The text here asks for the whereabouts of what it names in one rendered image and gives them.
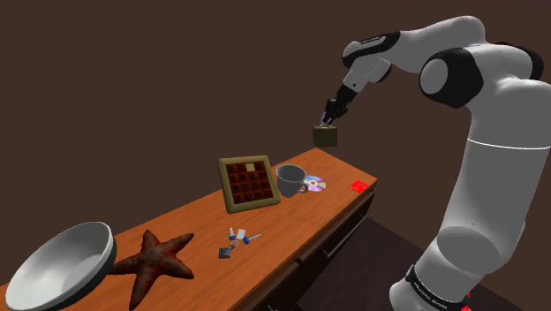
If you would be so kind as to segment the grey cup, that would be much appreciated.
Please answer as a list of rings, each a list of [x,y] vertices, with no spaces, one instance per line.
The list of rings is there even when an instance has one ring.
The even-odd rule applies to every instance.
[[[306,171],[294,164],[282,164],[275,169],[280,195],[291,198],[297,193],[307,193]]]

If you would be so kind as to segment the red-brown starfish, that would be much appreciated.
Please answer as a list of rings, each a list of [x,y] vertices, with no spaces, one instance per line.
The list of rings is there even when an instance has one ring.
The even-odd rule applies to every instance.
[[[161,242],[150,230],[145,230],[140,251],[113,264],[109,275],[136,276],[129,311],[133,311],[141,303],[160,276],[194,279],[192,270],[177,258],[177,253],[193,237],[193,233],[186,233]]]

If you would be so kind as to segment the olive brown cube box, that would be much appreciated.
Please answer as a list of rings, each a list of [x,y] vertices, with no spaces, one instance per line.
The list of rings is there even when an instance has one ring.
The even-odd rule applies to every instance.
[[[315,125],[313,127],[313,144],[317,148],[336,147],[338,130],[332,125]]]

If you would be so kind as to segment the shiny compact disc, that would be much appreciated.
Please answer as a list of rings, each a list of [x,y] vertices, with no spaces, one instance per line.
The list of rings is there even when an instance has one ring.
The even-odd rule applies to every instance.
[[[308,175],[305,179],[307,190],[310,192],[322,192],[326,189],[326,182],[316,176]]]

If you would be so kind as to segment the wooden sliding number puzzle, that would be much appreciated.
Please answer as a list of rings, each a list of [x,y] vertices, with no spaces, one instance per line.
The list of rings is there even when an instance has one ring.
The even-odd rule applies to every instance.
[[[266,155],[219,158],[217,164],[228,214],[274,206],[281,202]]]

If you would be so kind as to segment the orange wooden chest of drawers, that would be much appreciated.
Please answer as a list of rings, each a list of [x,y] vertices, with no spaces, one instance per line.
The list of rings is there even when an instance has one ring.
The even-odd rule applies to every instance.
[[[117,256],[139,252],[142,235],[150,230],[165,241],[193,233],[178,258],[194,279],[159,277],[135,311],[245,311],[278,275],[298,267],[304,252],[333,226],[349,216],[365,195],[350,189],[359,180],[373,189],[377,179],[352,165],[313,148],[290,159],[309,174],[322,178],[322,192],[298,193],[275,206],[228,214],[223,194],[216,191],[130,230],[119,233]],[[260,234],[249,245],[234,248],[230,259],[219,259],[230,245],[229,228]]]

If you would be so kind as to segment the large white bowl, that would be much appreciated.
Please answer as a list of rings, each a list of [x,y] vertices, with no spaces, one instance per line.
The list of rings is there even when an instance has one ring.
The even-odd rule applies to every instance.
[[[59,311],[78,302],[108,275],[117,242],[103,222],[69,228],[34,251],[11,278],[11,311]]]

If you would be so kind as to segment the key bunch with fob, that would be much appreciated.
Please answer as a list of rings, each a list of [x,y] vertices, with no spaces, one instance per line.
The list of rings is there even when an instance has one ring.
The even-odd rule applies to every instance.
[[[234,248],[237,248],[240,245],[249,245],[252,240],[257,239],[258,237],[260,237],[260,234],[246,236],[245,229],[238,229],[237,231],[234,231],[232,228],[229,228],[228,239],[229,239],[230,245],[228,247],[219,248],[218,258],[230,259],[232,250]]]

